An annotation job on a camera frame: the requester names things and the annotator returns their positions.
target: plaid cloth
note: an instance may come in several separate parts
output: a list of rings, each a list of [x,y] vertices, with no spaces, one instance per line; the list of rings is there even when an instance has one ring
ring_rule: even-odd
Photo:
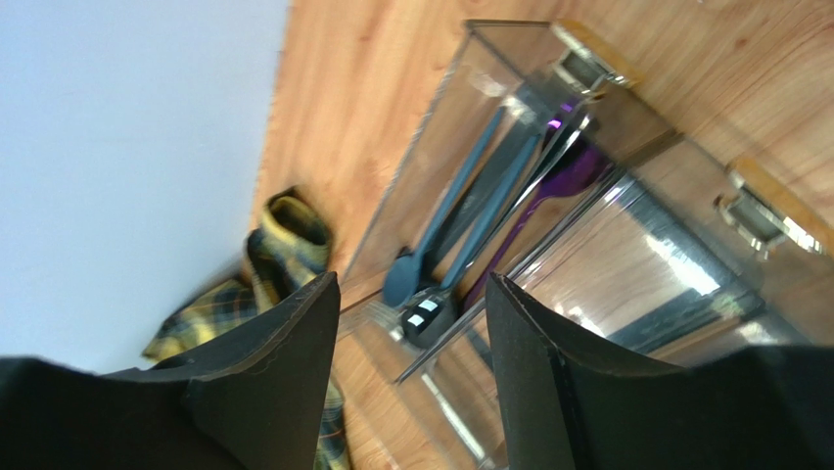
[[[266,202],[260,227],[246,243],[249,280],[224,281],[170,316],[142,352],[161,361],[183,353],[267,311],[324,272],[331,237],[324,222],[292,191]],[[350,468],[342,395],[328,383],[314,468]]]

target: white wall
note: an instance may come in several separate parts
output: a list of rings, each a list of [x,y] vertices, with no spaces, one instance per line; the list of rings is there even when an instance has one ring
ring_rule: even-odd
[[[147,365],[246,236],[287,0],[0,0],[0,355]]]

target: kitchen utensil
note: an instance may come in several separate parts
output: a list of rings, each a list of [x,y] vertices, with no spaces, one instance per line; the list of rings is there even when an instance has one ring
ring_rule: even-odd
[[[417,292],[423,270],[423,255],[434,241],[440,224],[443,222],[446,213],[451,208],[455,199],[457,199],[464,184],[469,179],[470,173],[475,169],[475,165],[487,147],[492,134],[495,132],[495,128],[501,122],[503,114],[504,108],[498,108],[495,116],[486,126],[486,130],[478,139],[478,142],[475,143],[472,152],[470,152],[466,161],[464,161],[449,185],[449,189],[440,202],[440,206],[432,217],[432,220],[429,222],[429,227],[423,234],[423,238],[420,240],[417,249],[414,253],[401,256],[394,261],[394,264],[386,275],[385,284],[383,285],[383,302],[386,305],[400,307]]]
[[[565,129],[565,132],[561,132],[561,135],[567,137],[571,134],[571,127],[575,127],[573,122],[576,121],[575,116],[580,114],[581,106],[576,103],[568,105],[567,103],[571,101],[571,97],[564,94],[564,89],[559,82],[554,82],[552,78],[549,81],[538,78],[539,74],[531,76],[528,82],[516,91],[514,95],[515,106],[533,111],[537,116],[554,116],[550,122],[558,125],[562,125],[564,122],[568,128]],[[561,102],[562,108],[557,108],[554,111],[551,108],[544,108],[541,104],[537,104],[533,98],[534,88],[538,90],[539,94],[552,95],[551,99],[554,102]],[[486,161],[473,183],[466,188],[457,204],[451,208],[425,254],[423,267],[426,272],[435,270],[484,209],[487,200],[500,184],[503,174],[516,155],[517,149],[521,148],[530,135],[527,127],[523,119],[516,120],[498,145],[498,149]]]
[[[501,180],[501,184],[486,202],[484,211],[475,221],[469,237],[467,237],[460,253],[455,257],[440,285],[420,291],[406,304],[400,322],[403,336],[414,346],[422,349],[429,347],[457,318],[455,302],[452,300],[452,291],[460,282],[466,272],[466,266],[470,258],[488,234],[489,228],[504,206],[507,196],[522,175],[533,155],[539,137],[540,134],[529,137],[522,151],[517,154],[516,159],[507,168],[507,173]]]
[[[492,242],[492,239],[501,231],[501,228],[512,218],[516,209],[527,199],[527,196],[532,191],[538,188],[545,175],[550,173],[557,165],[564,167],[572,161],[571,159],[563,161],[563,157],[572,148],[577,139],[579,139],[579,135],[582,134],[585,137],[592,136],[598,129],[599,123],[596,119],[581,111],[577,111],[571,118],[567,119],[566,123],[563,123],[558,116],[547,123],[544,143],[541,146],[541,157],[539,157],[538,162],[533,166],[535,170],[525,184],[514,194],[513,204],[506,207],[504,215],[492,225],[489,236],[481,243],[481,246],[472,256],[472,259],[478,259],[481,256],[483,250],[487,248]],[[453,213],[454,209],[449,213],[448,217],[452,217]],[[430,268],[428,259],[431,258],[431,255],[432,250],[429,250],[426,254],[427,261],[423,265],[423,268],[427,271]]]
[[[674,129],[669,129],[624,157],[622,162],[627,162],[630,166],[635,167],[644,165],[646,162],[662,155],[666,150],[678,144],[682,138],[682,134],[678,133]],[[626,168],[623,165],[618,164],[613,165],[610,171],[604,172],[602,176],[599,177],[597,184],[592,185],[579,202],[573,206],[561,220],[556,222],[553,228],[551,228],[540,241],[528,250],[527,254],[521,261],[519,261],[519,263],[514,265],[509,270],[507,277],[510,279],[516,279],[519,275],[521,275],[521,273],[528,270],[531,265],[539,262],[544,254],[555,243],[557,243],[557,241],[560,240],[568,232],[568,230],[570,230],[570,228],[577,223],[577,221],[586,216],[600,199],[604,198],[607,194],[612,194],[613,191],[621,190],[622,180],[625,175]],[[467,328],[474,318],[481,313],[484,309],[485,303],[484,297],[480,297],[472,306],[464,310],[460,318],[458,318],[450,328],[443,331],[438,340],[421,353],[420,356],[411,363],[411,365],[406,367],[405,370],[399,374],[399,377],[394,380],[394,382],[401,384],[415,371],[420,370],[420,368],[431,360],[432,357],[435,357],[440,350],[446,347],[448,343],[456,337],[456,335],[460,334],[461,331]]]
[[[507,238],[504,239],[478,281],[467,294],[463,303],[464,308],[472,306],[481,295],[489,274],[498,266],[541,203],[550,198],[567,198],[579,194],[593,184],[609,165],[608,159],[583,141],[575,142],[567,152],[534,188],[535,194],[524,213],[516,221]]]

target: blue spoon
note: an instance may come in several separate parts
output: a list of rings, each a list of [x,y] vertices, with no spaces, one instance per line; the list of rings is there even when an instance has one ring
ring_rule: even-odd
[[[507,172],[500,185],[486,202],[484,211],[478,216],[469,237],[463,243],[460,253],[455,257],[439,286],[428,287],[413,295],[407,302],[405,312],[400,318],[403,336],[418,348],[430,347],[440,335],[448,329],[457,318],[455,302],[452,299],[457,283],[466,273],[466,268],[478,247],[488,235],[495,218],[504,206],[515,183],[518,182],[524,168],[530,161],[540,135],[531,136]]]
[[[498,127],[498,124],[501,122],[503,115],[504,108],[499,107],[497,113],[495,113],[495,117],[493,117],[486,126],[486,130],[478,139],[478,142],[475,143],[475,147],[472,149],[472,152],[470,152],[469,157],[466,158],[463,166],[461,166],[460,170],[452,180],[449,190],[446,192],[445,197],[440,203],[438,211],[435,212],[435,215],[429,222],[429,228],[427,228],[426,233],[423,234],[423,238],[420,240],[417,250],[415,250],[411,255],[399,257],[394,261],[394,264],[391,266],[391,269],[386,275],[385,284],[383,284],[383,302],[385,302],[386,305],[401,307],[408,302],[409,299],[411,299],[411,296],[413,296],[414,293],[417,292],[417,287],[420,285],[420,279],[422,277],[421,274],[423,271],[423,255],[432,245],[432,241],[434,241],[435,235],[437,235],[438,229],[440,228],[440,224],[446,217],[446,213],[449,209],[451,209],[451,206],[457,199],[458,194],[460,194],[463,190],[464,184],[466,184],[470,173],[472,173],[475,169],[475,165],[478,163],[478,160],[487,148],[487,144],[492,138],[495,128]]]

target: purple spoon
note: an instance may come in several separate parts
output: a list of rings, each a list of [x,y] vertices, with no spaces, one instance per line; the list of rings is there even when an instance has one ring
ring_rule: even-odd
[[[537,187],[534,189],[535,195],[525,208],[525,212],[516,221],[516,224],[510,230],[504,243],[501,244],[498,251],[492,256],[484,272],[481,273],[478,281],[466,295],[463,302],[464,310],[478,300],[481,291],[484,289],[484,285],[487,283],[489,274],[498,266],[498,263],[507,253],[510,245],[513,244],[513,241],[521,233],[528,220],[530,220],[530,217],[541,206],[541,203],[550,198],[567,198],[581,193],[599,178],[609,164],[608,159],[603,157],[596,149],[585,145],[581,141],[578,141],[572,149],[569,149],[567,154],[562,157],[562,160],[573,161],[567,165],[557,164],[556,167],[548,171],[541,178],[541,181],[538,182]]]

